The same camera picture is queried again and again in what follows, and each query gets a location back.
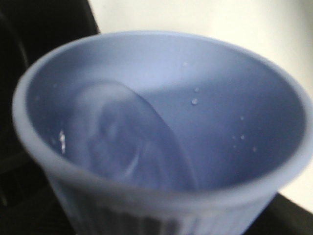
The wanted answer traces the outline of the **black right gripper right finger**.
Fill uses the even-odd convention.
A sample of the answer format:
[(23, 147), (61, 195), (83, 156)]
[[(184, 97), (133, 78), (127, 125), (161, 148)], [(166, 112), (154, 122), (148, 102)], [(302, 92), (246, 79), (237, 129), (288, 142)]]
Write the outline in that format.
[(278, 194), (246, 233), (248, 235), (311, 235), (313, 214)]

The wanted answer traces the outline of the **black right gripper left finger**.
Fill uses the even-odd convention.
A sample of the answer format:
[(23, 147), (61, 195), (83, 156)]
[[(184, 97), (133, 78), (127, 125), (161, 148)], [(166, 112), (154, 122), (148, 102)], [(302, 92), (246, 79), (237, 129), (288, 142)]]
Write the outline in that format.
[(0, 233), (75, 234), (43, 171), (25, 153), (0, 158)]

